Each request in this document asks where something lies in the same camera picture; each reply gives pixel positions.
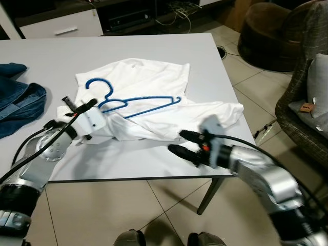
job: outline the brown pouf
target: brown pouf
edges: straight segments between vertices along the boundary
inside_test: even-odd
[[[248,63],[267,70],[293,71],[302,27],[315,0],[288,10],[272,3],[252,5],[245,16],[238,51]]]

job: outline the wire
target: wire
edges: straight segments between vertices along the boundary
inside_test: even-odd
[[[160,22],[160,21],[158,21],[158,20],[155,20],[155,21],[156,21],[157,23],[159,23],[160,25],[162,25],[162,26],[170,26],[170,25],[172,25],[172,24],[175,23],[175,21],[176,21],[176,17],[177,17],[177,14],[175,14],[174,20],[173,20],[171,23],[169,23],[169,24],[164,24],[164,23],[162,23],[162,22]]]
[[[189,22],[189,30],[187,33],[190,33],[191,21],[189,19],[189,15],[196,13],[198,9],[201,9],[201,6],[191,2],[179,2],[179,1],[170,2],[168,5],[171,11],[175,13],[174,20],[169,24],[161,23],[158,20],[155,21],[162,26],[170,26],[176,22],[177,16],[181,19],[187,19]]]
[[[157,19],[157,0],[155,0],[155,19]]]
[[[281,167],[284,168],[285,170],[288,171],[287,168],[285,168],[273,155],[271,155],[270,153],[268,153],[267,151],[261,149],[260,147],[257,147],[256,145],[247,142],[245,140],[242,140],[240,138],[237,137],[231,137],[231,136],[226,136],[226,135],[214,135],[214,134],[210,134],[210,136],[212,137],[217,137],[217,138],[225,138],[225,139],[230,139],[236,142],[240,142],[243,143],[245,145],[248,145],[250,147],[252,147],[253,149],[263,153],[264,155],[268,156],[269,158],[271,158],[273,160],[273,162]],[[294,175],[292,175],[294,177],[294,179],[298,182],[299,186],[302,187],[303,190],[306,191],[306,193],[308,193],[308,195],[312,198],[312,200],[317,204],[317,206],[324,212],[326,218],[328,218],[328,211],[324,208],[324,206],[321,204],[321,202],[315,197],[315,195],[304,185],[304,183],[302,181],[300,181],[298,178],[296,178]]]
[[[97,9],[97,7],[92,3],[92,2],[89,2],[88,0],[77,0],[78,2],[80,3],[85,3],[85,4],[90,4],[93,6],[94,9]]]
[[[227,52],[226,49],[225,49],[223,46],[221,46],[221,45],[217,45],[216,47],[217,47],[217,48],[221,48],[226,54],[241,57],[241,55],[231,54],[231,53]]]
[[[27,157],[22,162],[18,163],[17,165],[13,166],[4,176],[0,178],[0,185],[9,178],[13,173],[15,173],[18,169],[25,166],[27,163],[32,161],[33,159],[37,158],[39,155],[42,154],[44,150],[50,147],[65,131],[68,127],[70,127],[74,121],[78,118],[79,113],[76,113],[75,116],[49,141],[47,142],[41,149],[35,152],[33,155]]]
[[[23,142],[22,144],[18,147],[15,156],[12,160],[11,166],[13,166],[17,160],[17,157],[19,155],[19,153],[21,152],[22,148],[24,147],[24,145],[32,138],[35,137],[36,135],[39,135],[40,133],[44,132],[46,130],[46,128],[42,128],[41,130],[38,130],[37,132],[33,133],[32,135],[28,136]]]
[[[189,21],[189,30],[188,30],[187,33],[190,33],[190,30],[191,30],[191,21],[190,21],[188,15],[185,14],[185,13],[183,13],[183,12],[181,12],[180,10],[175,10],[175,11],[176,11],[175,14],[177,14],[181,19],[187,19]]]
[[[268,124],[264,125],[264,127],[262,127],[260,130],[255,132],[255,134],[253,135],[253,138],[256,139],[262,131],[266,131],[268,129],[268,127],[271,127],[272,124],[275,123],[276,121],[277,121],[277,119],[274,119],[274,120],[271,120]]]

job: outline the table leg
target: table leg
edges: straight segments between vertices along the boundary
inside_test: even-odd
[[[199,205],[199,208],[197,210],[198,215],[202,215],[205,211],[206,207],[212,200],[213,196],[215,195],[216,191],[220,188],[221,184],[223,183],[225,178],[212,178],[212,183],[207,190],[205,197],[203,198],[203,201],[201,201],[201,204]]]

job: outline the hanger hook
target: hanger hook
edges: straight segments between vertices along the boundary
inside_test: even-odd
[[[111,83],[108,80],[104,79],[104,78],[92,78],[92,79],[88,80],[86,82],[86,89],[89,89],[90,84],[92,82],[95,82],[95,81],[103,81],[103,82],[105,82],[108,85],[108,87],[109,87],[109,93],[105,95],[105,99],[108,99],[108,97],[110,97],[113,94],[114,89],[113,89]]]

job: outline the white table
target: white table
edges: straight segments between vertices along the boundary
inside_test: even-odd
[[[47,90],[44,115],[11,136],[0,139],[0,175],[7,172],[15,151],[31,133],[56,118],[61,99],[74,100],[75,74],[130,57],[191,64],[186,95],[201,103],[238,102],[211,34],[113,36],[0,41],[0,63],[22,63],[29,69],[18,79]],[[244,116],[227,135],[254,143]],[[109,140],[98,146],[70,147],[57,165],[51,182],[161,178],[229,177],[222,168],[194,167],[167,150],[168,142]]]

